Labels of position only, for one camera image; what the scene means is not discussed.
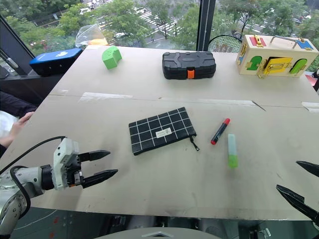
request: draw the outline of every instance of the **red marker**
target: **red marker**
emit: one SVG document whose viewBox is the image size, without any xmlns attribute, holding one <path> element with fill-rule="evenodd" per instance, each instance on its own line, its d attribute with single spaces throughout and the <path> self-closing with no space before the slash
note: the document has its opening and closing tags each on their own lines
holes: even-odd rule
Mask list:
<svg viewBox="0 0 319 239">
<path fill-rule="evenodd" d="M 221 124 L 221 126 L 219 127 L 218 131 L 216 132 L 216 134 L 214 135 L 214 137 L 212 138 L 212 140 L 210 141 L 212 145 L 215 145 L 219 139 L 219 137 L 221 136 L 221 134 L 224 132 L 224 130 L 226 129 L 226 127 L 228 126 L 230 122 L 230 119 L 227 118 L 225 119 L 225 121 Z"/>
</svg>

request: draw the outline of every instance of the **person's hand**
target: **person's hand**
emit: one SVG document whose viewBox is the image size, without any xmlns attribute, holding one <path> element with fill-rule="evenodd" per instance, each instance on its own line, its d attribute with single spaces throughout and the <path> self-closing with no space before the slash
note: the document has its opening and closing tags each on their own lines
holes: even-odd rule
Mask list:
<svg viewBox="0 0 319 239">
<path fill-rule="evenodd" d="M 9 147 L 9 145 L 12 143 L 12 141 L 16 138 L 16 136 L 19 134 L 21 129 L 24 127 L 26 122 L 31 118 L 31 116 L 34 114 L 34 112 L 26 113 L 25 116 L 23 116 L 21 119 L 19 119 L 17 122 L 15 122 L 12 125 L 12 128 L 10 130 L 10 133 L 8 136 L 0 138 L 0 144 L 6 148 Z"/>
</svg>

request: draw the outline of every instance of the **label on pencil case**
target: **label on pencil case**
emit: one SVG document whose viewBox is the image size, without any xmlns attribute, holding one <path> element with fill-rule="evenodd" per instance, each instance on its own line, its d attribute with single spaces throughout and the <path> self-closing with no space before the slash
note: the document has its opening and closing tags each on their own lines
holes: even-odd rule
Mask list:
<svg viewBox="0 0 319 239">
<path fill-rule="evenodd" d="M 157 131 L 156 138 L 161 138 L 161 137 L 164 137 L 164 136 L 169 135 L 169 134 L 171 134 L 171 130 L 170 130 L 170 128 L 166 128 L 166 129 L 163 129 L 161 131 Z"/>
</svg>

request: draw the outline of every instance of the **blue box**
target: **blue box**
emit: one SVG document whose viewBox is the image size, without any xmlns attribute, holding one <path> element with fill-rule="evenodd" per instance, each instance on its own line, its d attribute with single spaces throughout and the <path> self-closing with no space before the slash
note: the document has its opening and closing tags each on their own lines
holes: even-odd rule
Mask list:
<svg viewBox="0 0 319 239">
<path fill-rule="evenodd" d="M 81 48 L 42 53 L 29 64 L 41 76 L 64 74 L 81 53 Z"/>
</svg>

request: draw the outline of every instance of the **table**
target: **table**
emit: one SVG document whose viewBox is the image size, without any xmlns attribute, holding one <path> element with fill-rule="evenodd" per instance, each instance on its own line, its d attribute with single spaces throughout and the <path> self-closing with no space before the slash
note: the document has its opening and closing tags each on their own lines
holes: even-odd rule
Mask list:
<svg viewBox="0 0 319 239">
<path fill-rule="evenodd" d="M 305 77 L 264 80 L 238 75 L 235 54 L 214 53 L 217 71 L 202 80 L 166 80 L 165 50 L 120 47 L 123 60 L 108 71 L 106 47 L 86 49 L 43 101 L 0 160 L 0 167 L 34 144 L 67 135 L 80 151 L 111 155 L 83 163 L 83 175 L 118 168 L 109 180 L 82 189 L 48 191 L 35 207 L 84 212 L 252 220 L 307 220 L 276 190 L 281 184 L 316 207 L 318 178 L 296 160 L 319 163 L 319 114 L 302 102 L 319 103 Z M 186 107 L 198 134 L 197 152 L 185 139 L 133 156 L 128 123 Z M 231 123 L 216 146 L 210 139 Z M 239 167 L 227 165 L 227 134 L 237 139 Z M 58 142 L 18 164 L 52 164 Z"/>
</svg>

